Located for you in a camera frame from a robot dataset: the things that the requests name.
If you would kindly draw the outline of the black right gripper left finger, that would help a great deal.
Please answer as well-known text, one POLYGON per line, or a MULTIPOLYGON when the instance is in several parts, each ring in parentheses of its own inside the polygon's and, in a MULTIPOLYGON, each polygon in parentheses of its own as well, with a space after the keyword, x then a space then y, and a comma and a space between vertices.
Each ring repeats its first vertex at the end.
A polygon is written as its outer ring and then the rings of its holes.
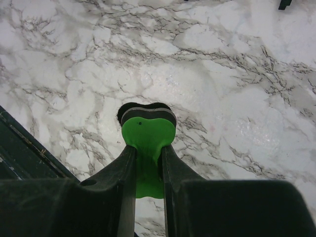
POLYGON ((136 149, 121 154, 90 178, 2 180, 3 237, 132 237, 136 149))

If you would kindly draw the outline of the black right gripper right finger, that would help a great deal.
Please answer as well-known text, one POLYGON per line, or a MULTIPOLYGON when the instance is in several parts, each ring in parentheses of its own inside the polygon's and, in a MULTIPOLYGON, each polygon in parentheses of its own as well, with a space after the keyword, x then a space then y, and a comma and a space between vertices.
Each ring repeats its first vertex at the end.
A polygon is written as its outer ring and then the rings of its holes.
POLYGON ((313 237, 299 191, 279 180, 206 180, 171 146, 161 151, 168 237, 313 237))

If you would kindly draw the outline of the green whiteboard eraser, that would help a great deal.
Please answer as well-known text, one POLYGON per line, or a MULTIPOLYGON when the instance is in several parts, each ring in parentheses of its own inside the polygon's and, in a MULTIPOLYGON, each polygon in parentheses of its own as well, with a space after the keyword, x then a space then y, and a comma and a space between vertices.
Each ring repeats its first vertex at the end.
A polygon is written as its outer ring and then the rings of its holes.
POLYGON ((155 102, 148 105, 128 102, 117 114, 125 143, 136 149, 136 198, 162 199, 161 151, 176 134, 176 116, 171 108, 155 102))

